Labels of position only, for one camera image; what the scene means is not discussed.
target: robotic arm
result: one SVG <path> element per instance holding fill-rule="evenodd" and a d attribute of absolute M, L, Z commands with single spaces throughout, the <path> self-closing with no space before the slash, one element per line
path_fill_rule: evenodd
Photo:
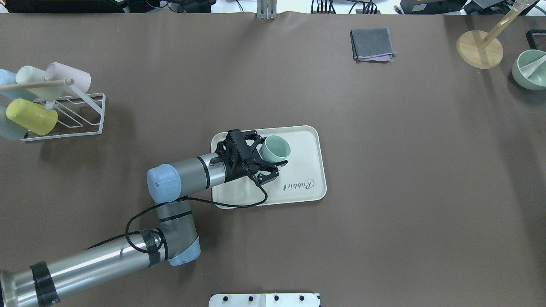
<path fill-rule="evenodd" d="M 256 131 L 230 130 L 215 152 L 152 168 L 147 174 L 149 192 L 158 205 L 129 221 L 126 233 L 103 241 L 89 249 L 53 262 L 39 262 L 30 268 L 9 272 L 0 270 L 4 307 L 45 307 L 62 299 L 104 284 L 140 269 L 168 260 L 181 265 L 199 257 L 199 237 L 195 230 L 187 195 L 244 176 L 261 187 L 278 176 L 279 166 L 260 156 L 256 147 L 265 138 Z M 158 228 L 129 233 L 136 217 L 157 208 Z"/>

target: wooden stand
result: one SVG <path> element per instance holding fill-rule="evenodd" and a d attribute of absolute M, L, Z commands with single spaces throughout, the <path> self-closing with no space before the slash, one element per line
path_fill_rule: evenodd
<path fill-rule="evenodd" d="M 487 33 L 473 30 L 463 33 L 457 39 L 457 52 L 471 66 L 489 69 L 497 66 L 503 56 L 501 42 L 496 38 L 519 15 L 519 8 L 511 11 Z"/>

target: gray towel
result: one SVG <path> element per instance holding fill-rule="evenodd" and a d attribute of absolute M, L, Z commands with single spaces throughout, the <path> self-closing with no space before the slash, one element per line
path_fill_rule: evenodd
<path fill-rule="evenodd" d="M 388 28 L 351 30 L 353 57 L 360 61 L 391 61 L 394 54 Z"/>

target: mint green cup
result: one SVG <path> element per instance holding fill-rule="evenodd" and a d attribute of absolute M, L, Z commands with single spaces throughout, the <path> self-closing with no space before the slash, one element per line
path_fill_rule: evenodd
<path fill-rule="evenodd" d="M 546 52 L 531 49 L 522 52 L 518 56 L 514 62 L 514 66 L 512 67 L 512 76 L 519 85 L 528 90 L 534 91 L 546 89 L 546 63 L 540 65 L 537 70 L 529 76 L 529 78 L 525 78 L 521 74 L 521 68 L 523 66 L 538 60 L 543 55 L 546 55 Z"/>
<path fill-rule="evenodd" d="M 271 163 L 277 163 L 286 160 L 290 155 L 290 145 L 278 135 L 270 135 L 265 138 L 265 142 L 260 148 L 262 159 Z"/>

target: wire drying rack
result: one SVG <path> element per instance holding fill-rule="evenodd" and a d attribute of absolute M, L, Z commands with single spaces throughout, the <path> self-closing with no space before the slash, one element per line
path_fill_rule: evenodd
<path fill-rule="evenodd" d="M 102 133 L 106 95 L 103 93 L 86 94 L 74 85 L 73 79 L 3 85 L 0 86 L 0 91 L 26 90 L 49 86 L 62 86 L 71 90 L 75 95 L 60 96 L 55 101 L 35 99 L 35 103 L 43 105 L 47 110 L 55 109 L 58 112 L 57 125 L 44 136 L 29 131 L 25 138 L 21 139 L 22 141 L 79 137 Z"/>

